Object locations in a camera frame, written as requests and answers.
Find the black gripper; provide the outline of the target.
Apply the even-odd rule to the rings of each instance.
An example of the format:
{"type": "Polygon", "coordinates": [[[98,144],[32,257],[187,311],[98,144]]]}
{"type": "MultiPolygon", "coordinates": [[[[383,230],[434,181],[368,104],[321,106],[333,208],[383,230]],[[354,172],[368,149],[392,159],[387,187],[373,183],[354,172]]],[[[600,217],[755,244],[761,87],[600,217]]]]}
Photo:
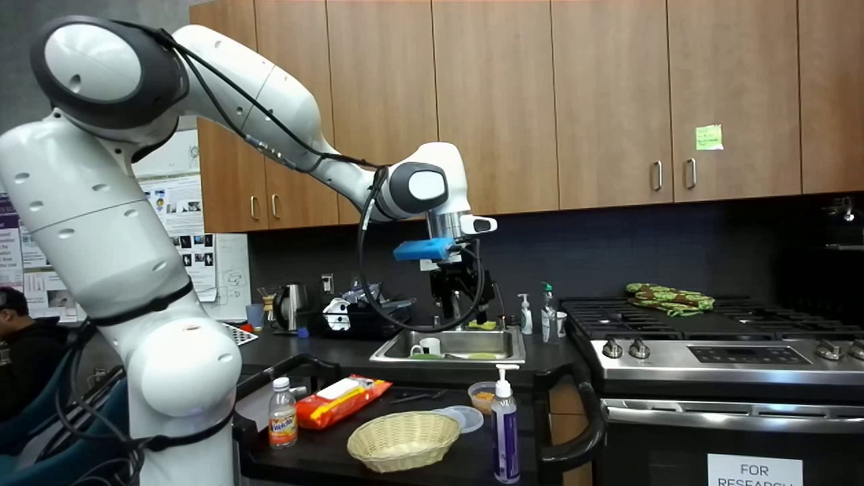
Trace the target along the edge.
{"type": "Polygon", "coordinates": [[[441,266],[429,276],[429,290],[442,311],[453,311],[458,301],[472,301],[478,293],[478,257],[469,247],[456,248],[456,262],[441,266]]]}

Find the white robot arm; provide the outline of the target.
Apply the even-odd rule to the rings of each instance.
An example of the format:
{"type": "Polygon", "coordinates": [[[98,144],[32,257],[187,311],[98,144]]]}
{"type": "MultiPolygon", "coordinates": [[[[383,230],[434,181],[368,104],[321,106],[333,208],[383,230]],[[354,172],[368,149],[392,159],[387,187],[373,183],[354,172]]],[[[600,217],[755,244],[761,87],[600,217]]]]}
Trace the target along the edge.
{"type": "Polygon", "coordinates": [[[241,348],[211,320],[133,166],[187,117],[343,195],[368,224],[423,218],[397,253],[426,271],[469,260],[496,230],[468,197],[456,147],[373,166],[329,147],[316,98],[284,67],[202,24],[176,32],[65,16],[32,44],[51,113],[0,136],[0,183],[26,232],[127,375],[140,486],[234,486],[241,348]]]}

